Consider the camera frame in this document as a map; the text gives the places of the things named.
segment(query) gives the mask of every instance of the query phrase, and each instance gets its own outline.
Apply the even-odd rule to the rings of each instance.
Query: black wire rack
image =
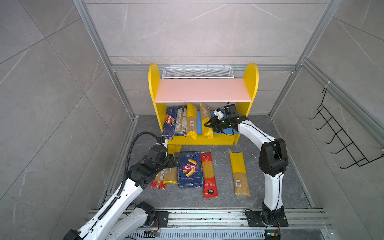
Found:
[[[325,120],[325,123],[324,123],[324,125],[321,126],[321,128],[316,128],[316,129],[317,129],[317,130],[320,130],[320,129],[322,129],[325,125],[328,125],[328,126],[331,128],[331,130],[333,131],[333,133],[334,133],[334,135],[333,135],[331,141],[330,141],[330,142],[325,142],[325,143],[326,143],[326,144],[330,144],[330,143],[335,139],[335,137],[337,137],[337,138],[339,139],[339,141],[341,142],[341,144],[343,145],[343,148],[342,148],[342,149],[340,149],[339,151],[337,151],[337,152],[335,152],[335,153],[331,152],[331,154],[338,154],[339,152],[341,152],[342,150],[345,149],[345,150],[349,153],[349,155],[351,156],[351,158],[353,159],[354,163],[352,163],[351,165],[349,165],[349,166],[347,166],[347,167],[340,167],[340,168],[341,168],[341,169],[347,169],[347,168],[349,168],[349,167],[351,167],[351,166],[353,166],[353,165],[357,165],[357,166],[361,167],[361,166],[364,166],[364,165],[366,165],[366,164],[368,164],[368,163],[371,163],[371,162],[373,162],[373,161],[375,161],[375,160],[377,160],[377,159],[380,159],[380,158],[384,157],[384,154],[382,154],[380,157],[377,157],[377,158],[375,158],[375,159],[373,159],[373,160],[371,160],[371,161],[368,160],[368,159],[365,157],[365,155],[360,151],[360,149],[359,149],[359,148],[356,146],[356,144],[352,141],[352,139],[351,139],[350,136],[347,134],[347,132],[344,131],[344,129],[340,126],[340,124],[338,123],[338,121],[332,116],[332,114],[328,111],[328,109],[323,105],[323,101],[324,101],[324,97],[325,97],[326,92],[327,92],[327,89],[324,88],[323,91],[321,92],[321,93],[324,93],[324,95],[323,95],[323,99],[321,100],[321,104],[320,104],[320,106],[317,108],[317,113],[316,113],[316,115],[315,115],[313,118],[309,118],[309,119],[312,120],[312,119],[314,119],[317,115],[320,114],[320,115],[323,117],[323,119]],[[326,112],[331,116],[328,120],[327,120],[327,119],[324,117],[324,115],[321,113],[322,110],[326,111]],[[335,129],[329,124],[329,121],[331,121],[332,119],[333,119],[333,120],[336,122],[336,124],[340,127],[340,130],[335,131]],[[342,134],[342,133],[344,133],[344,134],[347,136],[347,138],[348,138],[348,139],[347,139],[347,140],[348,140],[348,143],[345,143],[345,142],[343,142],[343,141],[341,140],[342,137],[341,137],[339,134]],[[355,157],[353,157],[351,151],[348,149],[349,146],[351,146],[351,147],[355,147],[355,148],[360,152],[360,154],[362,155],[363,158],[357,161],[357,160],[355,159]]]

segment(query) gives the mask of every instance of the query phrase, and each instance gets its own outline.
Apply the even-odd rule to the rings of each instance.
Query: spaghetti package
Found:
[[[231,157],[233,180],[235,182],[235,194],[250,197],[251,192],[249,191],[243,153],[229,152],[229,156]]]
[[[197,137],[197,108],[187,104],[187,137],[191,136],[194,140]]]
[[[177,184],[177,167],[165,169],[164,183]]]
[[[175,131],[175,121],[176,121],[177,107],[167,107],[166,119],[163,127],[163,137],[168,140],[173,139],[173,133]]]
[[[201,165],[204,173],[204,198],[218,197],[214,165],[210,152],[201,154]]]
[[[179,188],[201,187],[204,175],[199,152],[180,153],[180,165],[177,173]]]
[[[187,107],[180,106],[177,109],[174,136],[187,136]]]
[[[211,119],[211,112],[209,111],[209,108],[207,106],[201,103],[200,103],[200,114],[201,114],[201,128],[202,128],[203,136],[208,139],[213,139],[214,130],[210,127],[204,126],[204,124],[206,124],[209,121],[209,119]]]
[[[164,183],[165,169],[156,175],[154,181],[151,182],[151,189],[159,188],[162,190],[166,189],[166,184]]]

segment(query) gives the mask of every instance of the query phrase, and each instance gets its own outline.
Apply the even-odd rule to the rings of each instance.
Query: barilla box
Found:
[[[173,139],[173,132],[175,131],[176,115],[177,115],[177,107],[167,107],[162,136],[167,138],[168,140]]]
[[[177,173],[179,188],[196,188],[204,184],[203,169],[201,167],[201,153],[180,153],[180,165]]]

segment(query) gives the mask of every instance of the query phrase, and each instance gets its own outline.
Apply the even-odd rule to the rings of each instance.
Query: rigatoni box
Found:
[[[180,153],[180,165],[177,173],[179,188],[202,187],[204,183],[200,152]]]

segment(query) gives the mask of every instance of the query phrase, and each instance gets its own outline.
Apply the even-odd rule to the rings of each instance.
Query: mounting plate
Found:
[[[245,215],[247,216],[248,226],[250,227],[265,227],[261,217],[261,211],[245,211]],[[280,227],[288,227],[287,217],[283,214],[281,217],[277,219],[276,224],[269,227],[278,227],[280,223]]]

